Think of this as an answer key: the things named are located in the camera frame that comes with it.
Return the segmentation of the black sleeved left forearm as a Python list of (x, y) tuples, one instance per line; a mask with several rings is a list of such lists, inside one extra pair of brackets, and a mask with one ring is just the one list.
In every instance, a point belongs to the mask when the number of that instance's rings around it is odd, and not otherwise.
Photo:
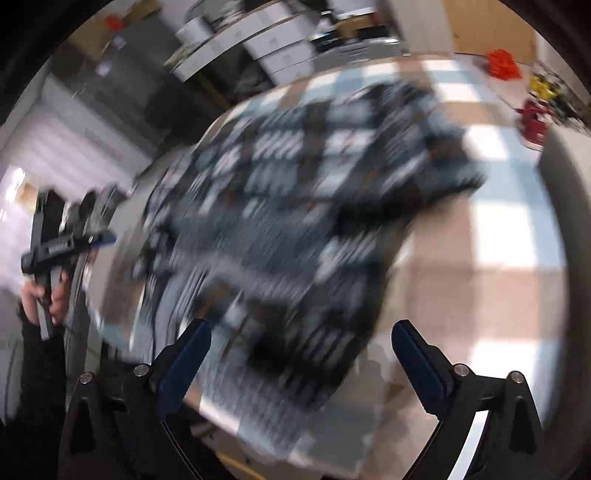
[(18, 315), (24, 357), (16, 414), (1, 423), (1, 477), (56, 479), (65, 419), (63, 329), (44, 341), (23, 308)]

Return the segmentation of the person's left hand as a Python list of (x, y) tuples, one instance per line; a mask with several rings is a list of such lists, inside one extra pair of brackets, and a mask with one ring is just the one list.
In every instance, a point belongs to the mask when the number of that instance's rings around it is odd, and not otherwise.
[(27, 280), (21, 289), (21, 304), (28, 321), (39, 325), (38, 304), (40, 300), (49, 301), (48, 310), (54, 325), (61, 324), (69, 310), (70, 279), (65, 270), (61, 272), (59, 284), (51, 289), (47, 296), (45, 288), (34, 280)]

